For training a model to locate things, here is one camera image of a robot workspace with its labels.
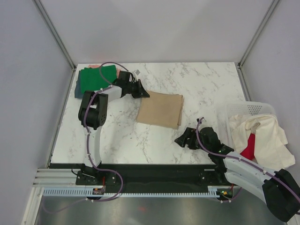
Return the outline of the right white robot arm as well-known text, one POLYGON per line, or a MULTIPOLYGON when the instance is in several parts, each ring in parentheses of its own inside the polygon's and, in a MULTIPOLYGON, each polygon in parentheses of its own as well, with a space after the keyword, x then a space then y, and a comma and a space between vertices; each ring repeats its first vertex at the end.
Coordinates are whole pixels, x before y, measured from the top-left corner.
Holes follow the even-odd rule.
POLYGON ((247 190, 262 200, 282 222, 288 222, 299 214, 300 187, 287 170, 274 171, 246 159, 221 143, 211 127, 201 130, 188 127, 174 141, 181 147, 207 152, 220 169, 214 176, 217 183, 223 185, 229 182, 247 190))

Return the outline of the cream t shirt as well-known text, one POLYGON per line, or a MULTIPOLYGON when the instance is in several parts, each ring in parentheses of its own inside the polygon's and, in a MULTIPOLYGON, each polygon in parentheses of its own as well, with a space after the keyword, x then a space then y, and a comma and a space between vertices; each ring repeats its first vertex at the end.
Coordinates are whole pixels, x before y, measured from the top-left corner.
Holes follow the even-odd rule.
POLYGON ((278 171, 296 163, 286 147, 285 131, 278 125, 275 115, 234 115, 229 118, 229 128, 238 153, 246 149, 250 135, 255 135, 254 157, 261 166, 278 171))

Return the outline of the red t shirt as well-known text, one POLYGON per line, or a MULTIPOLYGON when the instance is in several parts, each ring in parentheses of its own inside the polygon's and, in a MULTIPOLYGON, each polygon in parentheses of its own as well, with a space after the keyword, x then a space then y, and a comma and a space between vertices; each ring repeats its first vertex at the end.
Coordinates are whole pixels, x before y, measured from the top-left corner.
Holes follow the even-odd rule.
POLYGON ((249 160, 253 160, 255 158, 255 134, 250 134, 247 146, 240 154, 249 160))

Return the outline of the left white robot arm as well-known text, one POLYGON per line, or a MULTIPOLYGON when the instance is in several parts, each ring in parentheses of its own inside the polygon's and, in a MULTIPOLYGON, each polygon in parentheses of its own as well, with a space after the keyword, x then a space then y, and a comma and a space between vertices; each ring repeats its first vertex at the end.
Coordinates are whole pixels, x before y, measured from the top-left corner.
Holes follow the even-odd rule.
POLYGON ((130 94, 132 98, 149 98, 141 80, 133 73, 120 71, 114 81, 104 88, 83 94, 78 119, 85 129, 86 156, 80 171, 77 173, 76 185, 104 185, 108 171, 101 171, 100 134, 107 118, 108 103, 130 94))

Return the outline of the tan t shirt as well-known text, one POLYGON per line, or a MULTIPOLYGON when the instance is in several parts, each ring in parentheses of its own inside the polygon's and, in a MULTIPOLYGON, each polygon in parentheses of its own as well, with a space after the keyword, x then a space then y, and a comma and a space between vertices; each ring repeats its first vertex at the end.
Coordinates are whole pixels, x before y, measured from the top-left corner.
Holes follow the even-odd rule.
POLYGON ((183 96, 148 91, 142 98, 136 121, 143 124, 178 129, 181 125, 183 96))

